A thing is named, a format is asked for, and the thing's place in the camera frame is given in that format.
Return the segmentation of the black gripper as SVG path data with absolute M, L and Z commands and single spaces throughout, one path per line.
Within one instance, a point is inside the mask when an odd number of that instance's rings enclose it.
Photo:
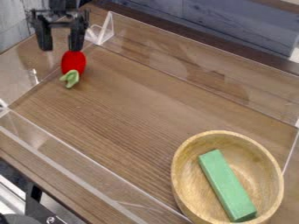
M 43 51 L 52 50 L 52 28 L 70 28 L 70 50 L 82 50 L 86 30 L 90 27 L 90 10 L 32 9 L 30 23 Z

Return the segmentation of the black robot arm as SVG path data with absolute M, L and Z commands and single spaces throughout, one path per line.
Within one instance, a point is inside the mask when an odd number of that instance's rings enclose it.
M 68 48 L 83 49 L 86 32 L 90 28 L 90 11 L 80 10 L 80 0 L 50 0 L 48 9 L 31 9 L 30 21 L 43 51 L 54 49 L 52 29 L 70 29 Z

